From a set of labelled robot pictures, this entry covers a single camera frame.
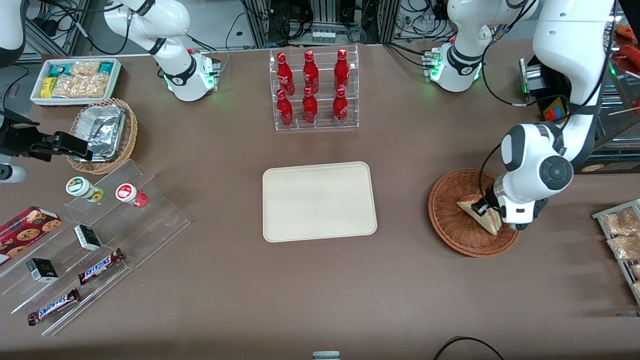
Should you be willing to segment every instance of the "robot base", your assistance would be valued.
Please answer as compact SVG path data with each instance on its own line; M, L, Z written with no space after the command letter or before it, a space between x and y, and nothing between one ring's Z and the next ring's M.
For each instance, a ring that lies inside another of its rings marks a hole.
M441 47L434 47L430 52L422 56L422 64L428 66L424 69L425 80L440 85L444 90L450 92L463 92L471 87L471 84L480 76L478 66L475 74L460 75L458 71L449 63L447 51L451 44L444 44Z
M196 101L209 92L218 90L220 62L197 53L192 54L192 57L196 60L196 70L184 85L171 84L164 77L169 90L182 101Z

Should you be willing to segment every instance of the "snickers wrapper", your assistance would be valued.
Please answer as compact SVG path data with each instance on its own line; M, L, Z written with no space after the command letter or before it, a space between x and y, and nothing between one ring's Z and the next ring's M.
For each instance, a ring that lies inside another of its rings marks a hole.
M70 293L66 294L60 299L52 302L46 307L43 307L39 311L34 311L33 313L29 314L29 317L27 318L29 326L36 325L37 323L44 320L47 316L59 311L63 307L73 302L80 302L80 300L80 293L78 292L78 289L74 288Z
M109 256L100 260L99 263L97 263L96 265L93 265L87 271L78 275L78 279L80 279L80 285L86 284L88 281L100 275L103 271L111 267L111 265L117 263L118 261L124 258L125 256L124 254L122 254L122 251L120 250L120 248L117 248L114 252L110 253Z

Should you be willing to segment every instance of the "red cookie box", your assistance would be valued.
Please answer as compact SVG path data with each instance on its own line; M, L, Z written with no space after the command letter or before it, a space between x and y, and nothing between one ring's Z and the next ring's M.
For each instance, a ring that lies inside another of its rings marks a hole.
M30 206L6 224L0 225L0 265L61 224L57 214Z

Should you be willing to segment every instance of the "brown table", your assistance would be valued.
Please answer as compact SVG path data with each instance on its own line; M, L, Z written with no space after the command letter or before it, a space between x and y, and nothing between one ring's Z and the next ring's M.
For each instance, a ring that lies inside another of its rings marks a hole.
M193 223L53 337L0 299L0 351L10 351L0 358L293 360L335 349L345 360L429 359L456 335L508 359L638 356L640 319L614 317L637 306L590 214L638 198L639 177L577 177L504 255L462 256L429 223L431 186L477 168L513 124L537 120L536 109L505 106L480 81L447 93L388 49L359 49L361 124L351 133L276 133L267 51L233 53L219 91L193 103L164 89L150 56L121 58L117 96L140 122L133 158ZM517 59L531 54L530 41L492 48L496 92L518 93ZM77 111L34 106L31 117L53 131ZM378 231L266 242L262 173L342 161L369 164ZM0 187L2 222L70 200L63 184L78 173L66 159L16 163L30 177ZM499 156L488 171L504 171Z

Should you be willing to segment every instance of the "foil package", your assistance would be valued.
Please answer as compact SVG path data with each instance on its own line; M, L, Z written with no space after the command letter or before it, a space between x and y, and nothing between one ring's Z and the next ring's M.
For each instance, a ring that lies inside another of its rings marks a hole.
M126 117L127 112L117 105L87 108L80 114L74 136L87 141L93 162L116 160Z

